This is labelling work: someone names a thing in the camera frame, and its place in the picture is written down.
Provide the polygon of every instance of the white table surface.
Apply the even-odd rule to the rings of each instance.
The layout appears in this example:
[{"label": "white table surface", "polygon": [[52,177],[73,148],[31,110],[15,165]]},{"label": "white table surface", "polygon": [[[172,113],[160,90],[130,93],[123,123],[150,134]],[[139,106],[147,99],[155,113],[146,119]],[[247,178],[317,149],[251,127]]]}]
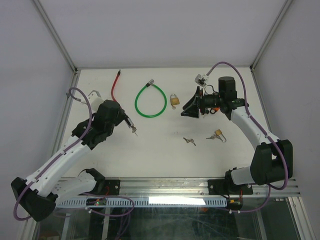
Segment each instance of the white table surface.
[{"label": "white table surface", "polygon": [[[64,177],[76,177],[80,171],[95,168],[105,177],[181,178],[223,177],[234,167],[251,164],[254,149],[242,131],[220,111],[200,119],[182,117],[182,106],[195,94],[197,74],[207,73],[209,68],[147,68],[122,69],[115,87],[115,98],[137,127],[138,136],[131,133],[125,122],[115,127],[113,134],[92,152],[75,164]],[[250,109],[263,126],[267,126],[258,93],[249,68],[238,68],[242,74]],[[111,99],[111,87],[118,69],[82,70],[77,87],[89,94],[100,92],[103,99]],[[209,84],[218,90],[218,78],[233,76],[238,98],[243,97],[239,77],[228,67],[216,68]],[[139,90],[154,79],[166,94],[168,105],[164,113],[155,118],[140,116],[134,106]],[[180,105],[173,110],[169,97],[176,94]],[[138,106],[145,114],[159,112],[164,104],[160,92],[147,88],[140,96]],[[87,106],[73,101],[63,141],[71,131],[88,118]],[[206,139],[221,129],[226,143],[218,139]],[[186,143],[183,137],[193,138],[196,146]]]}]

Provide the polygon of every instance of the padlock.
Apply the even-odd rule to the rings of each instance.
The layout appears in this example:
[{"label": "padlock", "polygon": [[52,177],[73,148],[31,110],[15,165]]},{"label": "padlock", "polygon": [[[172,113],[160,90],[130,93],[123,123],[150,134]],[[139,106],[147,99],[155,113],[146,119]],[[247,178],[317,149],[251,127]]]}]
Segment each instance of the padlock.
[{"label": "padlock", "polygon": [[227,141],[226,137],[222,134],[222,131],[220,129],[218,129],[214,133],[223,143],[225,143]]},{"label": "padlock", "polygon": [[180,101],[179,101],[179,98],[177,97],[177,95],[175,95],[175,94],[170,95],[170,104],[172,106],[172,109],[176,109],[175,105],[180,104]]}]

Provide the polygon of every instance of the red cable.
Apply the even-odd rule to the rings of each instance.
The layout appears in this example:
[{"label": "red cable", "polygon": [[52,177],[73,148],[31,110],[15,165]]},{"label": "red cable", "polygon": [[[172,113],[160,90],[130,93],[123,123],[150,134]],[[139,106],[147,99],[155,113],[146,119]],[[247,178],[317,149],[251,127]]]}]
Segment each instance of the red cable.
[{"label": "red cable", "polygon": [[111,98],[115,102],[117,102],[117,100],[116,100],[116,98],[114,96],[114,90],[115,90],[115,86],[117,84],[117,81],[118,81],[118,78],[119,78],[120,74],[121,74],[121,70],[119,70],[118,73],[116,74],[115,80],[114,80],[112,88],[111,88]]}]

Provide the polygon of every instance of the black mounting bracket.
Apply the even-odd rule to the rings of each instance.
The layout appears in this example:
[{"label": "black mounting bracket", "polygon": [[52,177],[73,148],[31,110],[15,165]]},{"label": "black mounting bracket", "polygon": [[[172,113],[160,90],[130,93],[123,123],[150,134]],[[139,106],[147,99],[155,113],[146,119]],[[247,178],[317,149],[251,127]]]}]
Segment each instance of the black mounting bracket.
[{"label": "black mounting bracket", "polygon": [[120,180],[106,179],[104,180],[104,192],[103,195],[107,196],[119,196],[120,194]]},{"label": "black mounting bracket", "polygon": [[224,187],[225,179],[210,179],[208,180],[209,195],[253,195],[254,191],[252,186],[248,187],[247,184],[237,185],[237,187],[228,188]]}]

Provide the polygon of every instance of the white wall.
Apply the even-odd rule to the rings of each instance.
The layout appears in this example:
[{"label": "white wall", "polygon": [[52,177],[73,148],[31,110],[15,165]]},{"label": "white wall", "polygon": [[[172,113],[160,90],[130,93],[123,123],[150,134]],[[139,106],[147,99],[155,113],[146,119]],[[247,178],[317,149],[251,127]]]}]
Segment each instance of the white wall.
[{"label": "white wall", "polygon": [[296,0],[256,68],[275,134],[294,149],[294,175],[320,239],[320,1]]},{"label": "white wall", "polygon": [[248,67],[285,0],[41,0],[77,67]]},{"label": "white wall", "polygon": [[72,72],[29,0],[0,1],[0,239],[16,239],[11,181],[47,160]]}]

